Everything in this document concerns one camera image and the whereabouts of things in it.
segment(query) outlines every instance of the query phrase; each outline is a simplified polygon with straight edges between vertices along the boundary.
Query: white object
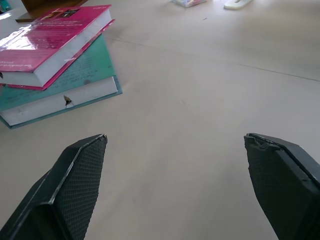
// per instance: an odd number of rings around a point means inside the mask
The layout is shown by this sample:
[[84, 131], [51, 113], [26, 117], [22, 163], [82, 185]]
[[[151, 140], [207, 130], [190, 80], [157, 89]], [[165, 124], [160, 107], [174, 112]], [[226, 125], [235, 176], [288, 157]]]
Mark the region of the white object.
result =
[[184, 6], [185, 8], [201, 4], [206, 2], [207, 0], [173, 0], [174, 3]]
[[238, 10], [249, 4], [252, 0], [230, 0], [224, 4], [225, 9]]
[[[56, 95], [4, 110], [0, 112], [0, 116], [10, 126], [13, 126], [58, 112], [65, 108], [72, 108], [79, 104], [116, 93], [117, 91], [114, 77], [108, 77]], [[71, 99], [71, 104], [66, 106], [64, 96]]]

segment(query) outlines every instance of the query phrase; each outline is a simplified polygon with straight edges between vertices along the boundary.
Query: textured rubber pad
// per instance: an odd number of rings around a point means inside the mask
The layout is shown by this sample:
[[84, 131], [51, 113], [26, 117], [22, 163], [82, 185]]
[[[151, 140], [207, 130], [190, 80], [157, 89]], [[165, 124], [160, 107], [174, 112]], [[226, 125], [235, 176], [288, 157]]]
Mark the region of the textured rubber pad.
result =
[[83, 240], [96, 205], [107, 137], [67, 147], [29, 190], [0, 231], [1, 240]]
[[256, 198], [279, 240], [320, 240], [320, 184], [311, 174], [319, 165], [293, 143], [254, 133], [244, 140]]

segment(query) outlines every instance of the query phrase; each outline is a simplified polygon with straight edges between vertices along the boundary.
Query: wooden furniture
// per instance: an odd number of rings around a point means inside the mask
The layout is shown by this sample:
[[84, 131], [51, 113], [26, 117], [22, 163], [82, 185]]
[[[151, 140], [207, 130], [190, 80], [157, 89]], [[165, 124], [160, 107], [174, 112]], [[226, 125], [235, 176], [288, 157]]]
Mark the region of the wooden furniture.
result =
[[22, 0], [26, 14], [16, 18], [18, 23], [29, 23], [50, 9], [81, 6], [87, 0]]

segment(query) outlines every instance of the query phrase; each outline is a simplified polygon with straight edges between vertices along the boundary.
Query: book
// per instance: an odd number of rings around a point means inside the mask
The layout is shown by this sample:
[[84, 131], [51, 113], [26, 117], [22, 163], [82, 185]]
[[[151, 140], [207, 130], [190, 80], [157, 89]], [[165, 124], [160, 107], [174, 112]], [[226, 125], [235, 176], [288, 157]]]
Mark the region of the book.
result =
[[51, 86], [51, 84], [57, 80], [57, 78], [94, 42], [94, 40], [96, 40], [96, 38], [98, 36], [100, 36], [100, 34], [107, 29], [115, 20], [112, 20], [111, 22], [108, 23], [107, 26], [105, 26], [101, 31], [99, 31], [93, 38], [91, 38], [91, 40], [83, 46], [83, 48], [80, 49], [80, 51], [78, 51], [71, 59], [69, 59], [65, 65], [63, 65], [62, 68], [60, 68], [60, 70], [53, 75], [53, 77], [46, 82], [45, 85], [43, 86], [26, 86], [26, 85], [15, 85], [15, 84], [7, 84], [7, 86], [11, 87], [11, 88], [19, 88], [19, 89], [32, 89], [32, 90], [46, 90], [49, 86]]
[[53, 9], [0, 40], [0, 83], [43, 87], [112, 21], [110, 6]]
[[17, 128], [122, 93], [100, 35], [46, 90], [3, 86], [0, 120]]

